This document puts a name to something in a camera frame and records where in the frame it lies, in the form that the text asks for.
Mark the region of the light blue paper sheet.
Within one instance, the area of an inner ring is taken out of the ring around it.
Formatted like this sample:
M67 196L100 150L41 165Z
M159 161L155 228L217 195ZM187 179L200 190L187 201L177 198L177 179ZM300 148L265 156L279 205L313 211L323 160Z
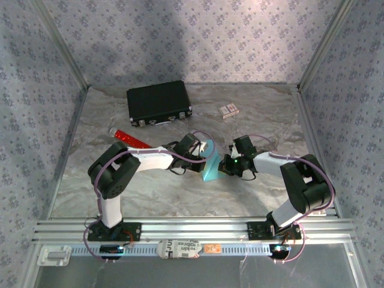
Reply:
M212 140L206 141L205 148L200 155L208 158L205 162L204 169L201 171L201 176L204 182L221 179L227 176L225 173L218 170L222 156L218 153L216 148L214 149L214 142Z

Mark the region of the playing card box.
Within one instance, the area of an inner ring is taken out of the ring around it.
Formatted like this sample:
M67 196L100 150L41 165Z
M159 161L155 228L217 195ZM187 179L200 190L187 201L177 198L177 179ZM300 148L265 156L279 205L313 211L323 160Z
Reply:
M218 111L221 113L223 119L230 118L239 113L239 109L234 103L221 106Z

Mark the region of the red glitter tube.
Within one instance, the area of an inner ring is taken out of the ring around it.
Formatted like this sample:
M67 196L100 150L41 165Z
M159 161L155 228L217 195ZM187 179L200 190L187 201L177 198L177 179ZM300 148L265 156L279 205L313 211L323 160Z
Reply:
M124 142L125 144L127 144L128 146L132 147L132 148L138 148L138 149L149 149L151 148L150 145L144 143L143 141L127 134L126 132L120 130L120 129L117 129L115 127L112 127L109 129L109 134L115 138L115 139L118 139L122 142Z

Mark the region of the black briefcase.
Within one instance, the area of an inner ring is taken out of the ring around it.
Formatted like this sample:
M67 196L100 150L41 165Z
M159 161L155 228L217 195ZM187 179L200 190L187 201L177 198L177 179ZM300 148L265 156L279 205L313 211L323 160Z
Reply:
M145 127L189 118L193 113L181 80L132 88L126 92L130 124Z

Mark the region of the newspaper wrapped roll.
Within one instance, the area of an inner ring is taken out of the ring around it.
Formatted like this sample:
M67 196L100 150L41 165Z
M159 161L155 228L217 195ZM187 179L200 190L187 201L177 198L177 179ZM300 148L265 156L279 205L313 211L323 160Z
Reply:
M195 259L201 251L201 243L192 239L166 239L157 245L157 254L162 259Z

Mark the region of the black right controller board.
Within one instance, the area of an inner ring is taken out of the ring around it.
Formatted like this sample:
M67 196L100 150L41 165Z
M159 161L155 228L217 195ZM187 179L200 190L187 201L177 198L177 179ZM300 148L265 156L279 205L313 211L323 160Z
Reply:
M291 246L286 244L270 244L270 258L277 260L286 260L290 254Z

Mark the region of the black controller board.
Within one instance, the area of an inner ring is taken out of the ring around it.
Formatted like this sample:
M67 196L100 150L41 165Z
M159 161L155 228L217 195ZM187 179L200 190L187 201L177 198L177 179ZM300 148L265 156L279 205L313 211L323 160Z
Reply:
M286 244L270 244L270 258L277 260L286 260L290 254L291 246Z
M101 245L99 248L99 253L103 260L118 260L124 252L124 247L120 245Z

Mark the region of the black left controller board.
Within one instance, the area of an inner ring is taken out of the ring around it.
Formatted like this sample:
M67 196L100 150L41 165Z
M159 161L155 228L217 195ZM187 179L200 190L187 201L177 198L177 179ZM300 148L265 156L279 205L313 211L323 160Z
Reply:
M103 260L118 260L124 252L124 247L120 245L101 245L99 248L99 253Z

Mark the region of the long aluminium base rail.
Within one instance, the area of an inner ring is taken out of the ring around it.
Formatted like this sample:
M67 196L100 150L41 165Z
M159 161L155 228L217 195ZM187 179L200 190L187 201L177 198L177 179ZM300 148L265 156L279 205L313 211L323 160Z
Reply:
M248 236L248 222L262 221L249 217L187 217L187 218L129 218L139 222L140 239L156 242L161 239L196 239L202 242L229 242ZM337 217L309 217L301 222L311 244L344 243L357 238L350 219ZM41 244L59 242L78 243L82 240L84 224L78 219L39 221L32 241Z

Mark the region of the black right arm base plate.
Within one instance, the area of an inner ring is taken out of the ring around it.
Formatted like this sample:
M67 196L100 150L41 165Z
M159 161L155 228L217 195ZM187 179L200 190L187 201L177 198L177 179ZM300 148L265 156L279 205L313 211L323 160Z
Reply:
M290 224L286 227L278 227L270 221L247 222L249 240L279 240L287 236L287 239L302 239L301 229L297 224Z

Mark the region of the aluminium side rail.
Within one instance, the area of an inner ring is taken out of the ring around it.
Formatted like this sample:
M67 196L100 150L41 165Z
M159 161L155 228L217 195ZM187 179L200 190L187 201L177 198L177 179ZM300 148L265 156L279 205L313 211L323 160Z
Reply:
M323 167L324 172L328 176L329 180L332 182L332 177L329 172L328 166L325 161L325 156L322 152L322 147L320 145L319 137L317 135L313 119L311 117L310 110L308 105L305 103L305 99L299 91L298 85L292 84L293 92L295 93L294 102L296 111L298 113L299 123L302 127L304 133L304 139L307 144L309 153L315 155Z
M89 87L82 89L79 94L79 99L76 102L74 113L71 117L71 121L68 126L68 130L65 134L64 143L61 148L61 153L58 158L58 163L55 167L55 172L53 174L53 182L49 187L49 192L47 194L47 202L46 202L46 211L43 219L48 220L51 217L55 199L58 193L59 186L61 184L61 179L64 174L64 170L68 161L68 157L70 154L70 149L73 143L74 135L77 130L77 126L79 124L79 119L83 110L83 106L86 100L86 96L88 94Z

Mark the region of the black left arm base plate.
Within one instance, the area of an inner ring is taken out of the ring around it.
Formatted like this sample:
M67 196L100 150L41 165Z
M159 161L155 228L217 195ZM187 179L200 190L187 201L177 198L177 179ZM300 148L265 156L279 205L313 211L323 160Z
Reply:
M142 224L120 222L108 228L103 222L93 224L88 232L87 240L91 242L135 242L140 240Z

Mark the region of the aluminium corner post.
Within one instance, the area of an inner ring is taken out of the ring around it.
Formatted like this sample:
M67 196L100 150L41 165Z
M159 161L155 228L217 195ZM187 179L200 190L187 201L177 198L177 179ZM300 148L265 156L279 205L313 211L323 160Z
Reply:
M28 0L35 12L37 13L39 19L41 20L44 28L52 39L55 47L57 48L59 54L63 58L66 63L69 71L74 76L76 82L80 85L83 90L87 90L89 88L86 79L84 78L80 67L77 62L73 58L71 51L66 44L63 36L61 35L54 19L50 15L47 7L45 6L43 0Z
M314 54L312 55L302 77L300 78L300 81L297 84L297 88L300 93L303 93L308 88L316 71L319 69L333 41L335 40L340 29L343 27L357 1L358 0L340 0L335 13L331 17L329 24L314 51Z

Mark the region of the white plastic bracket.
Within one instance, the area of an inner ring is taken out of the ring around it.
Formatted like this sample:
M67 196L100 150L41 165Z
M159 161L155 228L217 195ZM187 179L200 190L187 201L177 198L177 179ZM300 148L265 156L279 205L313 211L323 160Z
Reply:
M44 245L38 259L38 266L67 266L70 261L72 248L67 245Z

